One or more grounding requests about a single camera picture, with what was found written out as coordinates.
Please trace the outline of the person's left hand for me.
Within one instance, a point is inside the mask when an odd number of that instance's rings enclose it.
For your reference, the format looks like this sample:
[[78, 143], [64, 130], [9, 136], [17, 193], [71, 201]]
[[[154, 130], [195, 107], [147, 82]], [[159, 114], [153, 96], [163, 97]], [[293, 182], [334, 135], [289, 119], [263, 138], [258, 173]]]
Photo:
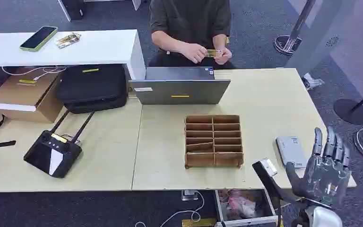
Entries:
[[218, 65], [224, 65], [226, 63], [228, 63], [228, 61], [232, 58], [233, 54], [231, 53], [231, 51], [226, 48], [226, 47], [223, 47], [221, 49], [221, 55], [220, 56], [217, 56], [214, 58], [215, 62], [218, 64]]

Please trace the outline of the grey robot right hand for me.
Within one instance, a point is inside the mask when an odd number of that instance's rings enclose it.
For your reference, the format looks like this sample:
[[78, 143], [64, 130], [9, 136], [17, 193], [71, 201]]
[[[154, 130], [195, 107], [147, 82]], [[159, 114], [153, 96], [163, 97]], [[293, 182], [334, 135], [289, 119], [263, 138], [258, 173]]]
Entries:
[[326, 206], [340, 205], [352, 172], [349, 169], [351, 149], [331, 127], [327, 128], [325, 145], [322, 145], [320, 128], [315, 128], [314, 134], [312, 154], [303, 177], [298, 176], [293, 162], [285, 166], [293, 194]]

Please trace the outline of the person's right hand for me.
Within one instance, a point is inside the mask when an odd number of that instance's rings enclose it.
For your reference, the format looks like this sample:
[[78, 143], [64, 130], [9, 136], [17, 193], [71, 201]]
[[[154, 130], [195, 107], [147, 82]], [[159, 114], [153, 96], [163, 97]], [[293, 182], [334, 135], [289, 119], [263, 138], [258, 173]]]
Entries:
[[205, 47], [199, 44], [190, 44], [185, 42], [182, 42], [179, 45], [177, 52], [181, 53], [184, 57], [195, 64], [201, 63], [207, 54]]

